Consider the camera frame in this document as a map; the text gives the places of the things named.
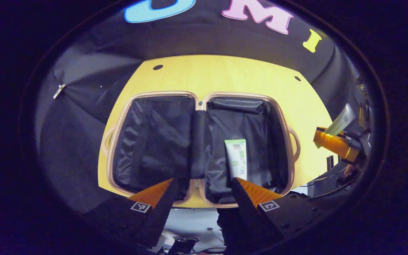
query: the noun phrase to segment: suitcase handle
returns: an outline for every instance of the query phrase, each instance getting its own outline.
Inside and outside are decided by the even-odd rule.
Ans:
[[[295,140],[295,144],[297,146],[297,150],[294,153],[294,161],[296,162],[298,160],[298,157],[300,156],[300,141],[298,140],[298,135],[297,133],[295,133],[295,131],[288,126],[288,131],[292,134],[292,136],[294,137]]]
[[[110,130],[106,134],[104,134],[102,138],[102,145],[100,146],[100,148],[102,148],[103,153],[105,153],[105,155],[107,156],[109,154],[111,138],[113,137],[114,130],[115,127],[110,128]]]

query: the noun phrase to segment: black fabric lining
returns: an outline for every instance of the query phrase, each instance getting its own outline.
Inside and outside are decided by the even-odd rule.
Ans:
[[[139,192],[172,177],[205,179],[212,203],[234,203],[225,140],[245,139],[248,181],[281,192],[288,184],[288,155],[282,125],[266,100],[213,97],[195,111],[186,96],[141,97],[132,102],[115,148],[113,179]]]

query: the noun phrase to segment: pink letter m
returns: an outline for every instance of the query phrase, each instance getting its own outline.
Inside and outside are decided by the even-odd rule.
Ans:
[[[289,33],[289,21],[294,16],[276,6],[264,8],[257,0],[232,0],[230,8],[228,10],[222,11],[221,14],[231,19],[240,19],[242,21],[246,21],[248,19],[248,16],[243,13],[245,7],[250,12],[254,22],[261,23],[269,17],[272,17],[271,21],[267,21],[265,23],[268,28],[282,34]]]

